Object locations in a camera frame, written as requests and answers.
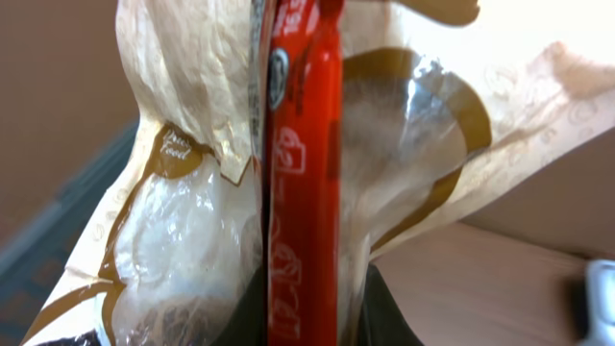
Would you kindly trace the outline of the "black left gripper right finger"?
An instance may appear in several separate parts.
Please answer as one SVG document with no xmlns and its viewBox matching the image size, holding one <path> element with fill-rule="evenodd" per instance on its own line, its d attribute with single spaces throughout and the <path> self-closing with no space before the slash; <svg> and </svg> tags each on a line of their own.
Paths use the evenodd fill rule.
<svg viewBox="0 0 615 346">
<path fill-rule="evenodd" d="M 407 324 L 381 272 L 369 264 L 356 346 L 423 346 Z"/>
</svg>

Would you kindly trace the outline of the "beige snack pouch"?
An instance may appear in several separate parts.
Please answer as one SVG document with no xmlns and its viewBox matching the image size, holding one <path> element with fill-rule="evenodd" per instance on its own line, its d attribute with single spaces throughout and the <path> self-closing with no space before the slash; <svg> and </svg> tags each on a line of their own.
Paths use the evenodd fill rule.
<svg viewBox="0 0 615 346">
<path fill-rule="evenodd" d="M 266 276 L 281 1 L 122 1 L 139 124 L 26 345 L 211 345 Z M 337 342 L 369 261 L 614 125 L 610 1 L 343 1 Z"/>
</svg>

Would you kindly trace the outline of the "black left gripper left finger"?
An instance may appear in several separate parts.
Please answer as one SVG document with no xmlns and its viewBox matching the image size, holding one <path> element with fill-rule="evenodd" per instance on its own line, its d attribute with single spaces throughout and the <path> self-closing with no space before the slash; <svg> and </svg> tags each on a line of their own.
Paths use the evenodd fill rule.
<svg viewBox="0 0 615 346">
<path fill-rule="evenodd" d="M 241 296 L 230 321 L 211 346 L 266 346 L 266 276 L 260 266 Z"/>
</svg>

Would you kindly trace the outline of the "red stick sachet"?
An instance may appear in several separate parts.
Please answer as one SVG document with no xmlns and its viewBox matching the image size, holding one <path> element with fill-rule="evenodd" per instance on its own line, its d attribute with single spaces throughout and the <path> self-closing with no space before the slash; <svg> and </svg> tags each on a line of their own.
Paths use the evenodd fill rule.
<svg viewBox="0 0 615 346">
<path fill-rule="evenodd" d="M 270 346 L 337 342 L 343 5 L 276 7 L 266 113 Z"/>
</svg>

